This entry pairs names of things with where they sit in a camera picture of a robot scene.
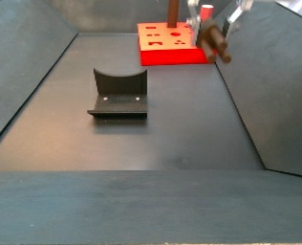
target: red base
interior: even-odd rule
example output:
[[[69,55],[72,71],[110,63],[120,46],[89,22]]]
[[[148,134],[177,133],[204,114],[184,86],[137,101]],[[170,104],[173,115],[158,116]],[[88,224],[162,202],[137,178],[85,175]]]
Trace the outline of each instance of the red base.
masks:
[[[208,63],[200,48],[190,45],[190,29],[178,22],[176,28],[165,23],[137,24],[141,65]]]

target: black u-shaped holder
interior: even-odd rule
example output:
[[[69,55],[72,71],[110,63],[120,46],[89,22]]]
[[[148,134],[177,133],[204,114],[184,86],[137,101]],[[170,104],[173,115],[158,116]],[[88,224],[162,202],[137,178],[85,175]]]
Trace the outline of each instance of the black u-shaped holder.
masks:
[[[97,116],[146,117],[146,70],[128,76],[113,76],[93,69],[97,87],[94,109]]]

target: metal rod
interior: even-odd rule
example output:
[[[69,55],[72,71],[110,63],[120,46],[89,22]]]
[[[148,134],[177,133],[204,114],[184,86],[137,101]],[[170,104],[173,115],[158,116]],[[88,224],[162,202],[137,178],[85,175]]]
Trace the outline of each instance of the metal rod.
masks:
[[[178,0],[168,0],[168,6],[166,6],[168,28],[176,28],[177,10],[178,10]]]

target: brown object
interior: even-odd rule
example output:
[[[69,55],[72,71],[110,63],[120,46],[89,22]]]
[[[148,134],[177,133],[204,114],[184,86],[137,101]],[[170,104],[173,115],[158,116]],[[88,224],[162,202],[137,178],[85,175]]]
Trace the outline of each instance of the brown object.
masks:
[[[222,63],[230,62],[230,55],[226,52],[226,41],[222,33],[217,27],[216,22],[212,19],[206,19],[201,22],[196,37],[196,46],[202,49],[204,55],[209,55],[210,50],[217,50],[218,57]]]
[[[168,28],[176,28],[177,10],[178,10],[178,0],[168,0],[168,6],[166,6]]]
[[[230,55],[225,50],[218,51],[218,57],[220,57],[222,63],[230,62]]]
[[[201,50],[204,52],[204,55],[205,55],[208,63],[214,63],[216,55],[213,53],[213,50],[208,46],[208,43],[205,42],[205,40],[200,40],[200,48],[201,48]]]

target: gray wall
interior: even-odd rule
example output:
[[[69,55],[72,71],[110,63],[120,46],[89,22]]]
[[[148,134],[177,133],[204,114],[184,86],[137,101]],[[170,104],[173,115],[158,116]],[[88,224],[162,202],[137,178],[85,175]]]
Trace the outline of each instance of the gray wall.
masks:
[[[0,1],[0,132],[74,36],[42,0]]]
[[[164,22],[168,0],[46,0],[82,33],[136,33],[136,23]],[[212,4],[214,14],[229,0],[200,0]],[[178,20],[189,15],[186,0],[180,0]]]
[[[261,161],[302,175],[302,17],[256,3],[228,46],[232,61],[217,65]]]

